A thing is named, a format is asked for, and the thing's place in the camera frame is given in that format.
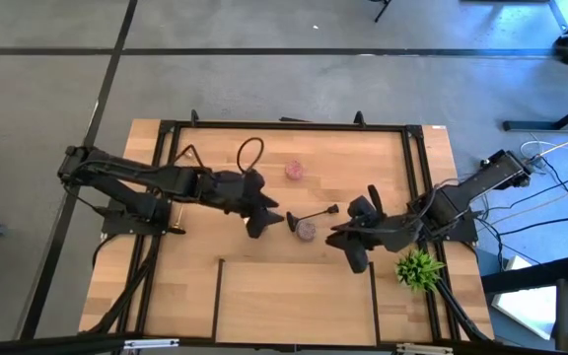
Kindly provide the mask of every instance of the wooden tabletop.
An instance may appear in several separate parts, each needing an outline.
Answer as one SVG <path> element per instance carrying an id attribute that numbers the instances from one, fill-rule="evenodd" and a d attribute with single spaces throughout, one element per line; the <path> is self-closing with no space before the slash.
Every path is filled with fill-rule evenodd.
<path id="1" fill-rule="evenodd" d="M 133 121 L 124 157 L 150 164 L 160 121 Z M 456 169 L 444 126 L 424 126 L 433 182 L 455 178 Z M 265 142 L 256 169 L 264 176 L 264 193 L 279 202 L 276 212 L 297 216 L 320 212 L 337 203 L 340 213 L 312 221 L 317 237 L 305 243 L 286 223 L 270 226 L 259 239 L 250 239 L 242 219 L 219 210 L 175 204 L 173 221 L 187 233 L 163 237 L 153 284 L 145 333 L 210 337 L 219 260 L 224 259 L 220 309 L 216 326 L 219 342 L 375 345 L 372 288 L 369 270 L 353 274 L 343 252 L 324 242 L 329 227 L 349 218 L 349 202 L 366 195 L 366 186 L 379 190 L 386 213 L 401 214 L 409 189 L 400 135 L 388 132 L 311 130 L 247 130 L 184 128 L 179 149 L 194 144 L 204 164 L 215 171 L 236 171 L 236 152 L 248 138 Z M 167 137 L 164 162 L 168 155 Z M 413 159 L 419 167 L 415 142 Z M 243 151 L 246 166 L 257 145 Z M 191 166 L 184 157 L 179 165 Z M 291 181 L 284 165 L 298 160 L 304 177 Z M 424 191 L 416 168 L 419 191 Z M 124 287 L 134 236 L 119 236 L 98 255 L 80 329 L 95 325 Z M 455 296 L 485 334 L 492 327 L 475 256 L 462 244 L 445 243 Z M 380 339 L 429 341 L 431 330 L 423 294 L 398 284 L 394 265 L 399 253 L 376 248 L 369 252 L 375 265 Z M 134 327 L 139 305 L 134 297 L 128 329 Z M 444 301 L 437 297 L 442 333 L 449 336 Z"/>

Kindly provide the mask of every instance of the black floor line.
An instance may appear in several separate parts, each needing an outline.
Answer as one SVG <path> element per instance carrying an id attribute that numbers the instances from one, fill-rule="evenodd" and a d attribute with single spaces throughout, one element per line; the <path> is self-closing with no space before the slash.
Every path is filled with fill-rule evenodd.
<path id="1" fill-rule="evenodd" d="M 360 55 L 360 56 L 475 56 L 550 57 L 551 48 L 125 48 L 122 55 Z"/>
<path id="2" fill-rule="evenodd" d="M 113 48 L 104 47 L 0 47 L 0 55 L 112 55 Z"/>
<path id="3" fill-rule="evenodd" d="M 128 2 L 124 21 L 106 69 L 105 79 L 103 80 L 103 84 L 100 89 L 98 101 L 96 102 L 96 109 L 94 110 L 91 122 L 89 123 L 87 134 L 85 135 L 84 144 L 87 146 L 93 145 L 96 140 L 96 136 L 98 135 L 98 128 L 100 127 L 102 115 L 107 104 L 108 93 L 110 92 L 110 87 L 112 85 L 113 78 L 115 77 L 115 71 L 117 70 L 121 50 L 124 48 L 124 43 L 133 20 L 133 14 L 135 13 L 136 6 L 137 0 L 130 0 Z M 49 288 L 56 271 L 58 258 L 60 257 L 65 244 L 69 223 L 71 222 L 71 218 L 74 213 L 78 190 L 78 188 L 73 188 L 72 193 L 65 194 L 63 197 L 63 203 L 61 204 L 57 217 L 54 220 L 46 247 L 47 253 L 44 258 L 44 263 L 41 264 L 39 277 L 34 284 L 35 288 L 33 288 L 29 294 L 29 299 L 32 300 L 28 302 L 28 312 L 23 314 L 22 317 L 25 316 L 25 318 L 20 320 L 20 325 L 22 325 L 19 331 L 19 337 L 21 339 L 32 339 L 36 335 L 36 329 L 38 328 L 43 307 L 47 300 Z"/>
<path id="4" fill-rule="evenodd" d="M 117 42 L 115 43 L 115 48 L 113 54 L 108 62 L 108 67 L 106 68 L 105 79 L 100 88 L 100 94 L 98 95 L 98 100 L 96 101 L 96 109 L 94 109 L 94 114 L 92 115 L 91 122 L 89 122 L 89 128 L 85 134 L 85 139 L 83 144 L 85 146 L 91 146 L 96 141 L 98 136 L 98 129 L 100 129 L 100 122 L 103 119 L 103 114 L 105 113 L 105 108 L 107 107 L 108 94 L 110 93 L 111 86 L 113 85 L 113 79 L 115 79 L 115 73 L 117 72 L 117 65 L 119 64 L 119 59 L 122 54 L 122 49 L 126 43 L 126 37 L 128 36 L 128 31 L 133 22 L 133 15 L 135 14 L 135 8 L 137 7 L 138 0 L 129 0 L 128 7 L 126 8 L 126 13 L 124 14 L 124 21 L 119 29 L 119 35 L 117 37 Z"/>

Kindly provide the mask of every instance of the black clamp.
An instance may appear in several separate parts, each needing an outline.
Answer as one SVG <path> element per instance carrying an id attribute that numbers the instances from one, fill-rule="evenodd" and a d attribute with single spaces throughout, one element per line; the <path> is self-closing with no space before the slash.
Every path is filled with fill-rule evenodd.
<path id="1" fill-rule="evenodd" d="M 359 127 L 361 128 L 367 127 L 367 123 L 365 123 L 365 118 L 363 118 L 363 112 L 356 111 L 356 114 L 354 115 L 354 124 L 358 124 Z"/>
<path id="2" fill-rule="evenodd" d="M 175 125 L 177 125 L 176 121 L 164 119 L 159 124 L 159 133 L 161 134 L 172 133 L 175 130 Z"/>
<path id="3" fill-rule="evenodd" d="M 192 113 L 190 115 L 189 121 L 190 121 L 190 125 L 192 127 L 196 127 L 196 123 L 200 120 L 200 118 L 198 117 L 198 113 L 196 113 L 196 109 L 192 110 Z"/>
<path id="4" fill-rule="evenodd" d="M 424 139 L 424 131 L 422 130 L 422 126 L 419 124 L 407 124 L 404 126 L 404 128 L 406 128 L 406 131 L 418 138 L 418 139 Z"/>

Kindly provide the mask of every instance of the artificial plant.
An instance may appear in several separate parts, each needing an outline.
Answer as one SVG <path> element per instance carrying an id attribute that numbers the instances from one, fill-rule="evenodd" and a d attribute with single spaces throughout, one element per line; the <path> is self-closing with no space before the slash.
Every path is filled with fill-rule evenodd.
<path id="1" fill-rule="evenodd" d="M 398 281 L 406 284 L 412 291 L 433 291 L 440 279 L 438 270 L 446 266 L 423 250 L 411 250 L 396 264 Z"/>

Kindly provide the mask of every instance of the gray floor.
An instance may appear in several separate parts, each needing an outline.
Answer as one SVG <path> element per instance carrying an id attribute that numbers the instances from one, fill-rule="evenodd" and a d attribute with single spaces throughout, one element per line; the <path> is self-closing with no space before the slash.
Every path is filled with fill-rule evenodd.
<path id="1" fill-rule="evenodd" d="M 0 0 L 0 45 L 113 46 L 126 4 Z M 568 21 L 568 6 L 560 6 Z M 140 1 L 126 46 L 548 48 L 560 31 L 547 4 L 393 0 L 374 25 L 379 8 L 364 0 Z M 9 228 L 0 238 L 0 340 L 14 336 L 63 195 L 55 172 L 64 148 L 85 134 L 107 63 L 104 56 L 0 57 L 0 222 Z M 97 145 L 120 154 L 133 118 L 187 118 L 193 108 L 203 119 L 349 122 L 360 109 L 370 122 L 444 124 L 465 176 L 494 151 L 518 152 L 532 139 L 503 132 L 501 121 L 568 112 L 568 66 L 545 58 L 123 57 Z M 538 138 L 557 143 L 568 134 Z M 568 178 L 568 151 L 548 158 Z M 552 184 L 552 177 L 534 175 L 528 188 L 490 193 L 490 204 L 506 205 Z M 561 193 L 554 189 L 523 206 Z M 568 198 L 497 227 L 508 231 L 564 215 Z M 40 336 L 76 331 L 100 223 L 77 207 Z M 539 261 L 568 256 L 568 223 L 504 242 Z M 485 231 L 479 245 L 496 252 Z M 505 249 L 505 255 L 513 254 Z"/>

